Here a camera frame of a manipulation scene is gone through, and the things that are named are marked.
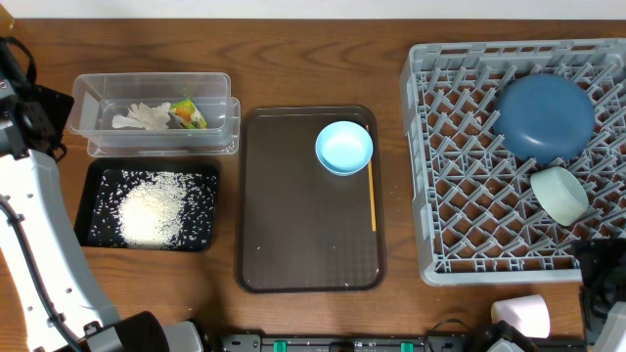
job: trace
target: black tray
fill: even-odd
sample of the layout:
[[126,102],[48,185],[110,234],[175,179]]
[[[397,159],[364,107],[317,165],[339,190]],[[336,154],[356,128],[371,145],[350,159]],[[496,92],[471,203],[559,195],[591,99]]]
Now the black tray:
[[[78,209],[78,215],[76,216],[76,222],[74,224],[74,231],[78,242],[83,246],[99,246],[99,247],[128,247],[127,243],[121,237],[121,235],[114,229],[117,227],[118,222],[111,215],[110,208],[102,208],[96,210],[96,205],[99,203],[100,198],[112,197],[123,198],[128,191],[115,194],[117,190],[115,185],[128,184],[137,181],[141,176],[131,176],[123,179],[121,177],[121,171],[150,171],[150,172],[174,172],[183,174],[201,174],[196,176],[190,182],[194,185],[201,186],[202,195],[205,197],[206,205],[202,206],[201,212],[202,222],[197,221],[194,223],[194,219],[197,216],[188,216],[183,221],[182,231],[184,235],[192,235],[184,238],[183,233],[179,234],[179,241],[175,245],[165,248],[167,250],[177,251],[200,251],[207,249],[210,245],[213,218],[215,215],[215,203],[217,201],[217,189],[218,189],[218,171],[217,168],[212,165],[205,165],[199,163],[191,163],[181,160],[162,160],[150,158],[149,160],[139,158],[104,158],[98,159],[89,165],[87,171],[87,178],[85,180],[85,187],[83,189],[82,197],[80,200],[80,207]],[[106,182],[103,182],[103,176],[106,177]],[[191,193],[185,196],[185,202]],[[189,205],[185,205],[185,213],[189,213]],[[90,231],[96,227],[97,232]]]
[[[369,129],[371,165],[348,177],[318,161],[315,140],[347,120]],[[363,290],[384,275],[376,119],[363,107],[254,110],[242,139],[240,285],[254,293]]]

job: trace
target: wooden table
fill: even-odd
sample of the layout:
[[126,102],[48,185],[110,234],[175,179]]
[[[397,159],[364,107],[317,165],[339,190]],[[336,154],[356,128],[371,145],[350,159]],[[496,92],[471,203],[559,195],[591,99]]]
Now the wooden table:
[[[260,106],[360,104],[378,119],[387,275],[372,291],[253,295],[235,282],[238,156],[219,157],[221,189],[209,251],[84,248],[122,317],[144,310],[162,324],[196,317],[208,328],[298,334],[421,334],[446,318],[489,323],[500,299],[538,293],[553,335],[581,336],[579,284],[427,286],[418,273],[412,182],[399,74],[417,43],[624,37],[626,22],[504,21],[39,21],[17,20],[40,84],[71,92],[81,73],[217,71],[232,78],[243,113]],[[67,135],[59,164],[73,220],[92,158]],[[23,350],[25,327],[0,263],[0,350]]]

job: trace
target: white dish rack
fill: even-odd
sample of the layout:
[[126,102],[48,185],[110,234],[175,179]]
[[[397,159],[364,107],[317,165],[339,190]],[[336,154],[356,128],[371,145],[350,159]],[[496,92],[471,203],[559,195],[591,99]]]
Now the white dish rack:
[[[625,39],[423,44],[400,77],[413,172],[420,273],[433,286],[580,281],[579,239],[626,238]],[[596,130],[572,160],[591,207],[570,227],[530,189],[543,167],[495,135],[501,91],[528,74],[564,76],[596,109]]]

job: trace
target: dark gray tray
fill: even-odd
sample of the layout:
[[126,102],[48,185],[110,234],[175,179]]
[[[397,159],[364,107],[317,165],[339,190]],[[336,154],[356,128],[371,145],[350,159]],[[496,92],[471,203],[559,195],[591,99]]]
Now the dark gray tray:
[[[367,127],[371,165],[331,174],[315,155],[330,123]],[[384,274],[378,131],[363,107],[254,110],[244,123],[237,277],[255,293],[362,290]]]

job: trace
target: clear plastic container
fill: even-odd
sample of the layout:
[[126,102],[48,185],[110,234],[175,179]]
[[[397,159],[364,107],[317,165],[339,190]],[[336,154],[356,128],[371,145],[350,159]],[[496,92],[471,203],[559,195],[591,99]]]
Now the clear plastic container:
[[[224,73],[83,74],[71,95],[75,103],[67,127],[89,140],[92,156],[234,154],[239,149],[241,108]],[[152,108],[188,98],[207,129],[112,128],[112,118],[127,115],[132,104]]]

